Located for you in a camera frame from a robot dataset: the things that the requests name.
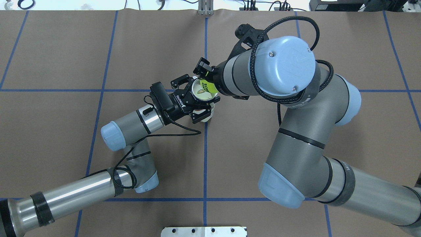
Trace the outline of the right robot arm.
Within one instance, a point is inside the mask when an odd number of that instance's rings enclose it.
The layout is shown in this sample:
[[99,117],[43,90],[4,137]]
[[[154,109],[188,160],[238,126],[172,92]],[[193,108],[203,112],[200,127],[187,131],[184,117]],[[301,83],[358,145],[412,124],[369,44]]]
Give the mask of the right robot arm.
[[343,207],[399,226],[420,236],[420,188],[399,186],[346,162],[323,156],[335,126],[358,114],[359,90],[342,76],[322,69],[308,44],[285,36],[246,50],[218,66],[201,59],[195,74],[227,96],[258,95],[287,107],[258,187],[271,201],[298,208],[304,198]]

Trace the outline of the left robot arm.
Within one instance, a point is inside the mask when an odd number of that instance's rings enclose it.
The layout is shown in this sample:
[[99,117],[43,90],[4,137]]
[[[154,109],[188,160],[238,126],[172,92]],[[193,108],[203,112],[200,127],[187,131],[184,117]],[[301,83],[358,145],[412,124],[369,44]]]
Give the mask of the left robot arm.
[[[220,101],[210,80],[183,75],[171,81],[168,94],[160,82],[152,84],[148,97],[152,102],[129,114],[112,120],[101,128],[101,136],[112,150],[126,149],[116,165],[89,173],[85,177],[47,192],[35,192],[28,198],[1,201],[1,236],[22,237],[27,232],[50,225],[127,190],[147,192],[159,183],[147,142],[155,132],[184,116],[193,123],[212,115],[213,105]],[[105,89],[100,90],[5,90],[1,91],[1,174],[10,171],[17,183],[1,179],[1,190],[30,189],[36,184],[50,184],[65,175],[82,158],[74,158],[76,147],[83,143],[86,119],[98,118],[92,99],[99,96],[99,107]]]

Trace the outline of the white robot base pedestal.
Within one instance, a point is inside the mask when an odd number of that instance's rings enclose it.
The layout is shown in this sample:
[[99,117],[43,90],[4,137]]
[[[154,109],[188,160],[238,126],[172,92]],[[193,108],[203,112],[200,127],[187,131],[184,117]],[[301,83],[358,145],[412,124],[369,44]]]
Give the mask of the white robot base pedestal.
[[247,237],[243,226],[165,227],[161,237]]

